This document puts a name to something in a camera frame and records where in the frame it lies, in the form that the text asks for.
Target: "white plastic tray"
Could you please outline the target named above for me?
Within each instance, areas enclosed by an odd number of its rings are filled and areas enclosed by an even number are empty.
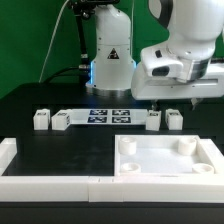
[[[180,139],[195,139],[196,153],[191,156],[178,152]],[[136,153],[120,153],[119,141],[134,139]],[[208,164],[215,173],[224,173],[223,155],[211,140],[200,140],[198,136],[116,136],[115,176],[120,175],[178,175],[192,174],[195,164]]]

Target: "warning label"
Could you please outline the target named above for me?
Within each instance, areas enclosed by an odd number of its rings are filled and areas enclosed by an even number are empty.
[[[118,56],[115,48],[113,48],[113,50],[110,52],[107,59],[119,59],[119,56]]]

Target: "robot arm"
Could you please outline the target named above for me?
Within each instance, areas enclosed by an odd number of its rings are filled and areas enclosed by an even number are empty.
[[[136,99],[224,95],[224,68],[210,65],[224,25],[223,0],[149,0],[154,18],[169,30],[167,41],[141,52],[134,74]]]

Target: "white container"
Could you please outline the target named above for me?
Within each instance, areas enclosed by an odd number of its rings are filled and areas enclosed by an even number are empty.
[[[197,163],[192,166],[192,172],[198,174],[214,174],[215,170],[213,166],[205,163]]]
[[[123,155],[134,155],[136,153],[137,141],[133,137],[121,137],[119,140],[119,152]]]
[[[192,156],[196,153],[197,140],[193,137],[183,137],[179,140],[178,152],[183,156]]]

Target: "white cable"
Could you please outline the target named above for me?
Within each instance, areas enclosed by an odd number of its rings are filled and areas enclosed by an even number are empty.
[[[58,29],[58,25],[59,25],[59,22],[61,20],[61,16],[63,14],[63,11],[65,9],[65,7],[67,6],[68,2],[70,0],[66,0],[64,5],[62,6],[61,10],[60,10],[60,13],[58,15],[58,18],[57,18],[57,21],[56,21],[56,24],[55,24],[55,27],[54,27],[54,32],[52,34],[52,37],[51,37],[51,42],[50,42],[50,45],[49,45],[49,48],[48,48],[48,52],[47,52],[47,55],[46,55],[46,58],[44,60],[44,64],[43,64],[43,67],[42,67],[42,70],[41,70],[41,74],[40,74],[40,79],[39,79],[39,83],[41,83],[42,81],[42,78],[43,78],[43,74],[44,74],[44,71],[45,71],[45,67],[46,67],[46,64],[47,64],[47,61],[48,61],[48,58],[49,58],[49,55],[51,53],[51,48],[52,48],[52,45],[54,43],[54,39],[55,39],[55,35],[57,33],[57,29]]]
[[[133,36],[134,36],[134,11],[135,0],[132,0],[132,12],[131,12],[131,57],[133,58]]]

